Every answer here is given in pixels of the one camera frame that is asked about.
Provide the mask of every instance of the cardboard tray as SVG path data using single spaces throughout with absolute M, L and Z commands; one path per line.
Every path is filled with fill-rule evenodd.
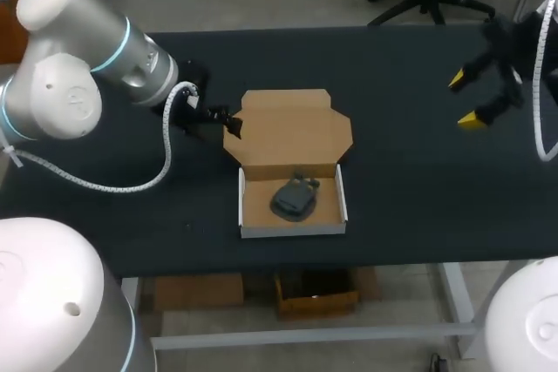
M 247 91 L 242 139 L 225 132 L 224 147 L 242 165 L 238 225 L 242 238 L 342 234 L 348 221 L 343 175 L 337 163 L 352 144 L 350 121 L 330 107 L 324 89 Z M 316 209 L 289 222 L 269 209 L 295 172 L 320 181 Z

